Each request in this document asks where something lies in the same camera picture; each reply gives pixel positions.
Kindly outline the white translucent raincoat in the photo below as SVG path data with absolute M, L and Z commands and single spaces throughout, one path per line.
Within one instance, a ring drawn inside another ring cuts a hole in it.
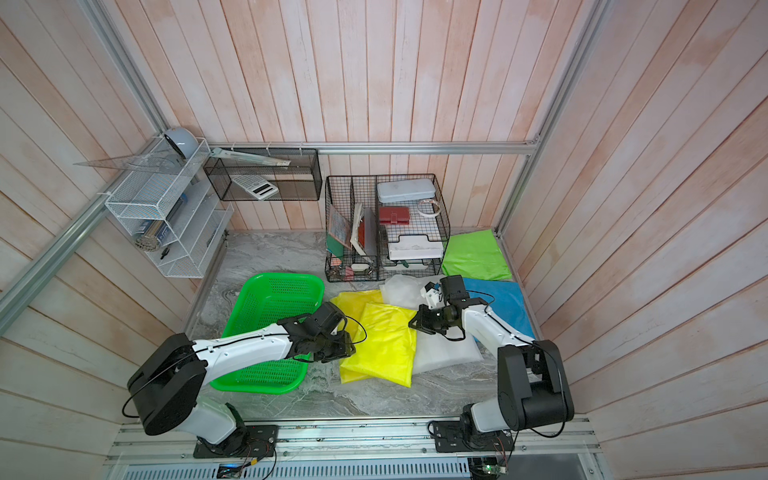
M 427 304 L 421 295 L 422 288 L 428 282 L 436 282 L 439 279 L 440 276 L 418 278 L 394 275 L 380 286 L 383 302 L 416 311 L 420 305 Z M 441 335 L 419 332 L 413 374 L 479 362 L 482 359 L 474 340 L 467 338 L 460 342 L 451 342 Z

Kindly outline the neon yellow raincoat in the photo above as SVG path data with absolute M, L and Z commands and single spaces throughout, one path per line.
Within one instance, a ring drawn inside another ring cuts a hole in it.
M 359 318 L 365 331 L 353 336 L 356 352 L 340 364 L 341 382 L 379 378 L 410 388 L 418 334 L 409 322 L 415 315 L 414 310 L 368 303 Z

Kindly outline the green plastic basket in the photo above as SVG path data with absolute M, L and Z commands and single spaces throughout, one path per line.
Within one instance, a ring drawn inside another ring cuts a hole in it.
M 256 275 L 243 285 L 222 336 L 250 333 L 283 318 L 312 313 L 321 305 L 324 293 L 323 281 L 314 275 Z M 282 395 L 298 388 L 307 370 L 302 361 L 270 361 L 227 374 L 211 386 L 223 392 Z

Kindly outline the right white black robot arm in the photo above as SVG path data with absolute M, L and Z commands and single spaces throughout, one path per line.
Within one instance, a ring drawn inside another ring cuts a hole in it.
M 479 341 L 497 361 L 496 396 L 466 405 L 457 421 L 434 420 L 428 433 L 440 453 L 514 449 L 516 432 L 530 430 L 546 438 L 540 427 L 573 420 L 574 402 L 562 357 L 549 340 L 525 335 L 502 320 L 486 294 L 473 296 L 459 275 L 421 289 L 424 303 L 409 327 L 447 337 L 451 329 L 461 339 Z

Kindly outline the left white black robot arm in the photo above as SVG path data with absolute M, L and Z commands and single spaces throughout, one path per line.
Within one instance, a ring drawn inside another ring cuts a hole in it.
M 355 353 L 348 317 L 332 303 L 248 333 L 212 340 L 167 338 L 127 382 L 127 405 L 148 436 L 181 431 L 220 457 L 252 453 L 257 440 L 236 408 L 201 394 L 212 381 L 286 359 L 327 363 Z

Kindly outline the blue folded raincoat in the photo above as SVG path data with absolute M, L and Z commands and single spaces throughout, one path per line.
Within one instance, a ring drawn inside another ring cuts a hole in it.
M 517 283 L 466 278 L 464 284 L 472 297 L 486 300 L 494 313 L 511 327 L 527 336 L 535 337 L 523 294 Z

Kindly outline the light green folded raincoat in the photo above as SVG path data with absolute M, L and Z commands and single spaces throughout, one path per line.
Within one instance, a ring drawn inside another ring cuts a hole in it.
M 492 230 L 452 236 L 442 264 L 446 276 L 511 281 L 513 274 Z

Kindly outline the white tape roll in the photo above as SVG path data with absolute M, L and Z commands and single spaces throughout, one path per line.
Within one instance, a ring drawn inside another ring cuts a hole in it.
M 425 218 L 436 218 L 442 210 L 441 204 L 433 198 L 420 200 L 416 207 L 417 213 Z

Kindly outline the red wallet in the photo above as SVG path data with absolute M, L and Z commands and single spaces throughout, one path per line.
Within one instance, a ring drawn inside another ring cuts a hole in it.
M 379 208 L 381 225 L 409 225 L 410 209 L 406 206 L 383 206 Z

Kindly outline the grey pencil case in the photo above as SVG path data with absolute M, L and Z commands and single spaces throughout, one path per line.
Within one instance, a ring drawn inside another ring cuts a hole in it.
M 434 184 L 426 178 L 390 181 L 377 185 L 377 197 L 384 204 L 432 199 L 435 193 Z

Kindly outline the white calculator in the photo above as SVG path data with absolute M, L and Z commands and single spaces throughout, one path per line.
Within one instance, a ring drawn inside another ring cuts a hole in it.
M 279 193 L 276 185 L 259 175 L 233 175 L 232 181 L 258 201 L 268 200 Z

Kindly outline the rolled silver bundle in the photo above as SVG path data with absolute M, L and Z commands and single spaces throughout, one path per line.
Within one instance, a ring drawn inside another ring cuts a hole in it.
M 169 227 L 164 220 L 144 220 L 133 237 L 134 245 L 146 252 L 157 251 L 168 233 Z

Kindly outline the clear triangle ruler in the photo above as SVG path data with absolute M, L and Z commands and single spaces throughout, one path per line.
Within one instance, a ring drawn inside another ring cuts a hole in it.
M 121 171 L 140 171 L 152 174 L 177 174 L 182 170 L 184 164 L 185 160 L 175 152 L 160 151 L 141 155 L 79 162 L 76 163 L 76 166 Z

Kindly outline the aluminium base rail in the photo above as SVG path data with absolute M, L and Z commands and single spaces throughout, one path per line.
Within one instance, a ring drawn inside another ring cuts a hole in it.
M 460 437 L 451 417 L 253 422 L 250 446 L 215 456 L 192 435 L 118 433 L 103 479 L 609 479 L 589 420 Z

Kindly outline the black mesh wall basket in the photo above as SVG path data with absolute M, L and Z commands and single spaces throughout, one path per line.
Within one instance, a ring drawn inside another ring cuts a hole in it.
M 212 150 L 204 172 L 223 201 L 258 201 L 232 181 L 233 175 L 259 175 L 279 189 L 265 201 L 316 201 L 322 188 L 319 155 L 308 148 L 224 148 Z

